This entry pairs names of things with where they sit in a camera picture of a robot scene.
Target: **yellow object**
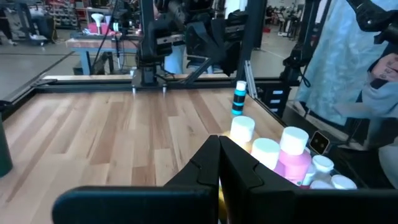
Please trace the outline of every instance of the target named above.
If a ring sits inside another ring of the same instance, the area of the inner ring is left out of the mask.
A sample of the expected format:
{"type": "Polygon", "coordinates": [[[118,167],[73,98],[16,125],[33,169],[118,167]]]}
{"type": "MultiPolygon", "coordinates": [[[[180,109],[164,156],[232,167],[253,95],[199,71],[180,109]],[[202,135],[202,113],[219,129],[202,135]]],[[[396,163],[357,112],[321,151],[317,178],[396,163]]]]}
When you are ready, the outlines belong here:
{"type": "Polygon", "coordinates": [[[218,188],[218,218],[220,220],[227,219],[224,195],[223,195],[223,190],[221,189],[221,187],[218,188]]]}

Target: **white funnel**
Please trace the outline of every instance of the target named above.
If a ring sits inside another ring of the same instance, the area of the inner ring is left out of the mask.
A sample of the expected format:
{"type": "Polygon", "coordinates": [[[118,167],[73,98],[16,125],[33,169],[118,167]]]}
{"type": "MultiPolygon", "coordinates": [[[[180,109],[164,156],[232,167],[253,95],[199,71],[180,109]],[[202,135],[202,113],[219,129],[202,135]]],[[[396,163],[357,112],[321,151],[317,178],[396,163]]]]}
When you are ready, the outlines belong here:
{"type": "Polygon", "coordinates": [[[91,15],[91,18],[93,18],[95,20],[95,23],[97,25],[98,34],[101,34],[101,22],[104,19],[104,15],[102,15],[100,13],[93,13],[91,15]]]}

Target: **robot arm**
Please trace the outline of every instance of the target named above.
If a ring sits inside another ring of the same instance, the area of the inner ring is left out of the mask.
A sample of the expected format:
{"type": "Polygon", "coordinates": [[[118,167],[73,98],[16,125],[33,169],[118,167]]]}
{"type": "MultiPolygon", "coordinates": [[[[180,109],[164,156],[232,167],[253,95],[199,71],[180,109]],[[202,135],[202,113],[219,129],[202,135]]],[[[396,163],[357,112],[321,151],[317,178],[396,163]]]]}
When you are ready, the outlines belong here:
{"type": "Polygon", "coordinates": [[[398,10],[385,11],[371,0],[347,0],[356,14],[359,28],[365,32],[381,32],[374,43],[385,40],[398,44],[398,10]]]}
{"type": "Polygon", "coordinates": [[[142,9],[144,38],[136,56],[138,69],[143,71],[141,80],[144,82],[141,85],[158,85],[156,65],[172,53],[172,45],[181,43],[187,46],[188,55],[207,58],[186,79],[180,80],[181,83],[192,84],[214,63],[219,63],[222,67],[223,62],[229,62],[226,70],[236,69],[234,66],[238,63],[231,62],[229,58],[234,54],[229,54],[229,51],[234,50],[236,44],[242,41],[248,15],[245,12],[234,12],[228,19],[215,18],[212,3],[210,0],[157,1],[155,4],[160,12],[164,12],[164,17],[156,21],[147,19],[148,6],[142,9]]]}

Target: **bottle label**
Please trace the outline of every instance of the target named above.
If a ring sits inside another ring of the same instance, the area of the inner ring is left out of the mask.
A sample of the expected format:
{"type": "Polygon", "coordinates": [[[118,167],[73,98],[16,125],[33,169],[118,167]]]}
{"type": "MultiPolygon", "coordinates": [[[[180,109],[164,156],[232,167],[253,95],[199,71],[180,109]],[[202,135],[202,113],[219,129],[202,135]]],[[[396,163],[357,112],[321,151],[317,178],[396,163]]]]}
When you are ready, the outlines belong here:
{"type": "Polygon", "coordinates": [[[288,178],[288,177],[286,177],[286,179],[287,179],[288,181],[290,181],[291,183],[293,183],[293,184],[299,186],[299,187],[303,184],[303,182],[302,182],[301,180],[298,180],[298,179],[295,179],[295,178],[288,178]]]}

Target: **pink item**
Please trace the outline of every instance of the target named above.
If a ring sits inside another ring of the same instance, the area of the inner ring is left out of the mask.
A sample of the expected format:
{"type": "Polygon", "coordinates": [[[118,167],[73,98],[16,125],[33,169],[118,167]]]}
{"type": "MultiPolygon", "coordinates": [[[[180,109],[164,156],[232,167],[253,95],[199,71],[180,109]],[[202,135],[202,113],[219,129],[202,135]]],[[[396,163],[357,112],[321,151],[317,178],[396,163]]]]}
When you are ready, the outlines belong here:
{"type": "Polygon", "coordinates": [[[281,177],[285,177],[285,166],[281,162],[277,162],[274,172],[279,174],[281,177]]]}
{"type": "MultiPolygon", "coordinates": [[[[95,22],[91,22],[89,24],[87,24],[88,30],[92,33],[92,34],[97,34],[97,25],[95,22]]],[[[108,25],[107,23],[103,22],[101,23],[101,34],[105,35],[106,30],[108,29],[108,25]]]]}
{"type": "Polygon", "coordinates": [[[311,165],[311,155],[304,150],[301,155],[292,156],[281,150],[279,161],[285,167],[284,177],[293,184],[300,186],[305,178],[308,168],[311,165]]]}

